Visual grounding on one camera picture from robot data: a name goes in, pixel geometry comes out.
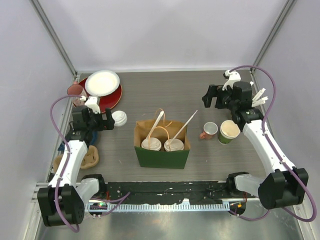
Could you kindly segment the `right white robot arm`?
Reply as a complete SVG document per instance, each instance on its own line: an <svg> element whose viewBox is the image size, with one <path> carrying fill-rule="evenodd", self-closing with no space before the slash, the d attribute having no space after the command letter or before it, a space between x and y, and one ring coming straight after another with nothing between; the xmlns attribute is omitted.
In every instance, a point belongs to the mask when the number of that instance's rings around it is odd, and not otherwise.
<svg viewBox="0 0 320 240"><path fill-rule="evenodd" d="M251 194L267 210L301 204L305 190L298 181L306 185L309 175L285 156L263 123L263 114L252 106L251 84L242 81L227 87L211 84L202 97L205 108L211 106L213 98L216 98L215 108L230 110L232 121L252 143L266 172L265 179L247 172L229 174L226 193L233 198L243 192Z"/></svg>

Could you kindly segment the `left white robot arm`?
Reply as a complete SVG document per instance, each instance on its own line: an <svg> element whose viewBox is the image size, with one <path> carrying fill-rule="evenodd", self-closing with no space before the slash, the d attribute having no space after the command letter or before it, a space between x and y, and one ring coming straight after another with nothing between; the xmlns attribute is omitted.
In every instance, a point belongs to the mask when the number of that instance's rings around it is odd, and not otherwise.
<svg viewBox="0 0 320 240"><path fill-rule="evenodd" d="M77 177L83 158L88 152L93 132L113 130L115 121L106 108L106 119L87 106L72 111L71 129L63 138L64 153L58 170L47 187L38 190L37 201L45 226L66 225L78 232L85 214L85 205L93 197L102 199L107 192L101 174L86 175L77 185Z"/></svg>

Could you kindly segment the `white straw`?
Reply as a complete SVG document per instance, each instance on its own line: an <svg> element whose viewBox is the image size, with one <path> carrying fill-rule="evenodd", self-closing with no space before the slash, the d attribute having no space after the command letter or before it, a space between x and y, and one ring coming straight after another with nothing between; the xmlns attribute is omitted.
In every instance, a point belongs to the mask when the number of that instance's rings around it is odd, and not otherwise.
<svg viewBox="0 0 320 240"><path fill-rule="evenodd" d="M175 134L175 136L171 139L172 141L175 140L178 135L184 130L184 128L189 124L189 122L194 118L194 116L197 114L198 110L196 110L192 116L185 122L185 124L179 129L179 131Z"/></svg>
<svg viewBox="0 0 320 240"><path fill-rule="evenodd" d="M158 125L159 121L161 120L161 118L163 117L164 113L165 112L163 110L159 113L158 117L156 118L153 126L151 127L151 129L150 129L150 131L149 131L149 133L148 133L148 135L146 137L147 139L149 139L151 137L152 132L157 127L157 125Z"/></svg>

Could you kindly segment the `green paper bag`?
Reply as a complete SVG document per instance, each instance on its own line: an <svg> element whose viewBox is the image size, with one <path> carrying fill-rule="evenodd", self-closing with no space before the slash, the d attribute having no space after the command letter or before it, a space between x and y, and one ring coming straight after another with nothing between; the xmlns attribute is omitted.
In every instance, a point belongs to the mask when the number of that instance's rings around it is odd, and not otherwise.
<svg viewBox="0 0 320 240"><path fill-rule="evenodd" d="M150 138L147 138L161 111L164 110L159 108L152 119L139 120L135 124L133 145L139 165L144 168L184 169L191 149L188 127L172 140L183 122L167 120L164 114Z"/></svg>

